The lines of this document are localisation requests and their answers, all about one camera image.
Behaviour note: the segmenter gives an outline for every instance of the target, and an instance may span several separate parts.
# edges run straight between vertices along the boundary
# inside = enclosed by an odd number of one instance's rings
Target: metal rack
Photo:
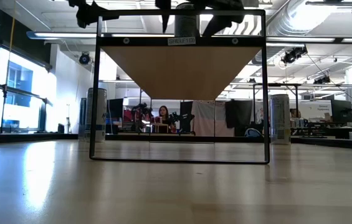
[[[225,36],[225,37],[196,37],[194,47],[259,47],[262,51],[262,89],[264,118],[269,118],[268,105],[268,83],[267,83],[267,49],[266,49],[266,29],[264,10],[243,10],[243,11],[219,11],[219,10],[115,10],[102,12],[98,17],[97,39],[95,46],[95,66],[93,80],[93,102],[92,102],[92,123],[90,135],[89,157],[93,160],[102,161],[140,161],[140,162],[178,162],[178,163],[209,163],[209,164],[268,164],[270,162],[269,124],[264,123],[264,161],[192,161],[192,160],[167,160],[167,159],[120,159],[104,158],[95,155],[95,132],[97,122],[97,99],[98,99],[98,76],[100,72],[100,51],[101,47],[172,47],[168,45],[167,37],[112,37],[102,34],[102,18],[107,16],[160,16],[160,15],[183,15],[196,16],[201,14],[211,14],[213,16],[260,16],[262,31],[259,36]]]

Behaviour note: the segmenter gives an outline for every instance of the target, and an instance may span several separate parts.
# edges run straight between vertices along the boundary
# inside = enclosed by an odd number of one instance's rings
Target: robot
[[[97,17],[101,12],[107,11],[106,9],[98,6],[95,1],[89,5],[86,0],[68,0],[69,6],[78,7],[76,14],[77,24],[81,28],[86,28],[91,23],[97,21]],[[196,10],[204,10],[205,7],[211,7],[215,10],[244,10],[242,0],[188,0],[192,3]],[[171,9],[171,0],[155,0],[155,6],[163,9]],[[119,19],[118,16],[103,17],[104,21]],[[232,22],[241,23],[244,20],[244,16],[214,16],[209,24],[207,25],[203,37],[211,37],[215,33],[223,30],[226,27],[231,27]],[[169,16],[162,16],[162,30],[166,31],[169,21]]]

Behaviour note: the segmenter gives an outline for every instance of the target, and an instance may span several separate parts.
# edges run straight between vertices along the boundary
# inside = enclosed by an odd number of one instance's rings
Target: long hair
[[[161,116],[161,109],[164,108],[166,110],[166,114],[164,115],[164,118],[169,119],[169,110],[166,106],[161,106],[159,108],[159,116]]]

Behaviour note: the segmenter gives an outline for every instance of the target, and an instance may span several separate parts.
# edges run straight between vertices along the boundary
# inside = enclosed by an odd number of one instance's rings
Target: computer monitor
[[[111,118],[121,118],[123,116],[123,98],[108,100],[107,113]]]
[[[352,122],[351,102],[345,100],[331,100],[332,121],[336,123]]]

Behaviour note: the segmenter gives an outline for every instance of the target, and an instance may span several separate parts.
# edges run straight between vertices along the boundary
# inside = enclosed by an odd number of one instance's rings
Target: shelf label
[[[168,38],[168,45],[193,45],[196,44],[195,37],[175,37]]]

